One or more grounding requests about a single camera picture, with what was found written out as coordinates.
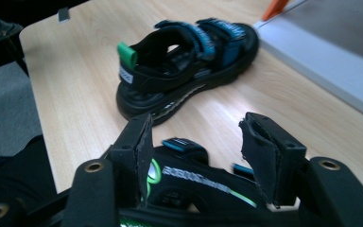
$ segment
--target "light wood surface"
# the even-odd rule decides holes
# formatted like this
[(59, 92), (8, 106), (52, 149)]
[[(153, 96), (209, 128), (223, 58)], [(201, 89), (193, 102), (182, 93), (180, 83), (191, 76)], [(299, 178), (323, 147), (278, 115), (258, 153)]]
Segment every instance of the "light wood surface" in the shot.
[[(70, 9), (66, 23), (55, 15), (26, 27), (20, 37), (58, 191), (127, 124), (115, 101), (119, 42), (139, 42), (163, 19), (216, 17), (253, 25), (269, 2), (92, 0)], [(263, 49), (237, 81), (192, 97), (155, 127), (154, 145), (185, 137), (208, 149), (211, 166), (247, 166), (238, 128), (246, 112), (269, 116), (308, 147), (308, 158), (338, 159), (363, 183), (363, 114)]]

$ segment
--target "orange object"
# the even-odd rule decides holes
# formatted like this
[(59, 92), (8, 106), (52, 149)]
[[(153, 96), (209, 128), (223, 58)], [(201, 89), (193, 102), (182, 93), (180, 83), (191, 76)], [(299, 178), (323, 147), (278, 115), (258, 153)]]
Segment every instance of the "orange object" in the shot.
[(270, 18), (281, 13), (285, 8), (285, 5), (287, 5), (287, 2), (288, 0), (273, 0), (265, 11), (264, 15), (262, 16), (262, 20), (267, 21)]

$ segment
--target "sandal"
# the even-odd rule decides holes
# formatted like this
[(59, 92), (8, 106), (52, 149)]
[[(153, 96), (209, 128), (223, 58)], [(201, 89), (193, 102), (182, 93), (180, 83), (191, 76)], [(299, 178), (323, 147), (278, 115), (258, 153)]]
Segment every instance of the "sandal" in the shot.
[(233, 82), (254, 60), (255, 30), (218, 19), (162, 21), (140, 43), (117, 46), (120, 59), (116, 102), (132, 117), (151, 113), (159, 125), (191, 96)]

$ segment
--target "sandal strap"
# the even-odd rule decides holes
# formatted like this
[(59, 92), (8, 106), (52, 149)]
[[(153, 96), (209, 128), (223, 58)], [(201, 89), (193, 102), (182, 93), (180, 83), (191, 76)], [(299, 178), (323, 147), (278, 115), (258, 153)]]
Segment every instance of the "sandal strap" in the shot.
[(227, 44), (224, 46), (222, 53), (222, 67), (228, 66), (238, 58), (240, 47), (243, 45), (246, 38), (246, 32), (243, 28), (216, 18), (199, 20), (197, 21), (197, 24), (202, 27), (212, 26), (227, 34)]
[(182, 26), (187, 28), (189, 31), (191, 31), (191, 34), (193, 35), (193, 37), (191, 38), (194, 44), (194, 48), (196, 49), (196, 52), (199, 56), (199, 59), (204, 61), (211, 61), (214, 59), (214, 44), (208, 34), (205, 33), (205, 31), (202, 30), (200, 27), (193, 26), (185, 22), (164, 20), (156, 24), (155, 28), (164, 28), (167, 26)]

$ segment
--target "green heel tab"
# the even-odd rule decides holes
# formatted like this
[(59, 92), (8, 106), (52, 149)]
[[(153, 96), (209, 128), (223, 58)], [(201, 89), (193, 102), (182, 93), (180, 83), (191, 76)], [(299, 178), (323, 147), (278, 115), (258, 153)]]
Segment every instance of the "green heel tab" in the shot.
[(117, 45), (117, 53), (119, 54), (120, 61), (123, 62), (128, 68), (134, 69), (137, 63), (137, 52), (123, 42)]

